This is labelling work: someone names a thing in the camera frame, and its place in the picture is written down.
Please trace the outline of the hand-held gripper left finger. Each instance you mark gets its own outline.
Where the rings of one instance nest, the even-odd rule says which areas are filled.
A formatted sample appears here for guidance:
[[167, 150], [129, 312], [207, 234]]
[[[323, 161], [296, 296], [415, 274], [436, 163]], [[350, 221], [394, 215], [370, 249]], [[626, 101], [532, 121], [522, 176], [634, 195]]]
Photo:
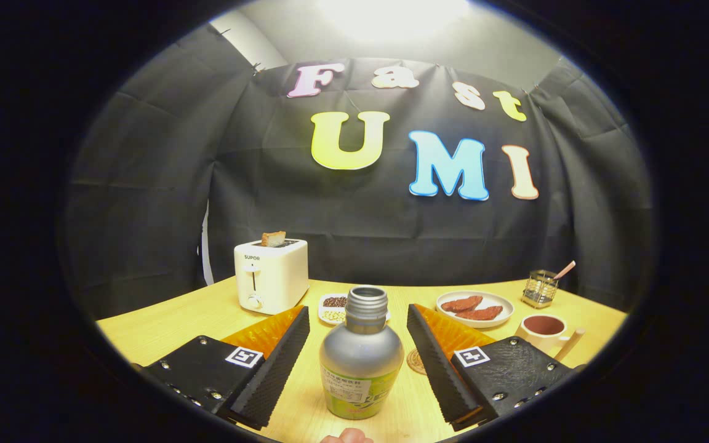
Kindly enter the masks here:
[[223, 340], [192, 338], [146, 365], [143, 374], [198, 409], [259, 431], [268, 425], [309, 332], [307, 306], [294, 306]]

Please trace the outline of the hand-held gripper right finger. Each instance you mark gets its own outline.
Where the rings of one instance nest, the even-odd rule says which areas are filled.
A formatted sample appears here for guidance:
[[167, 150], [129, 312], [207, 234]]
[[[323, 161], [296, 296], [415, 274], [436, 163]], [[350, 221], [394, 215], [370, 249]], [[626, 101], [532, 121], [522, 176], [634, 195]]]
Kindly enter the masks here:
[[580, 373], [521, 337], [494, 340], [422, 305], [408, 306], [407, 328], [455, 431], [523, 409]]

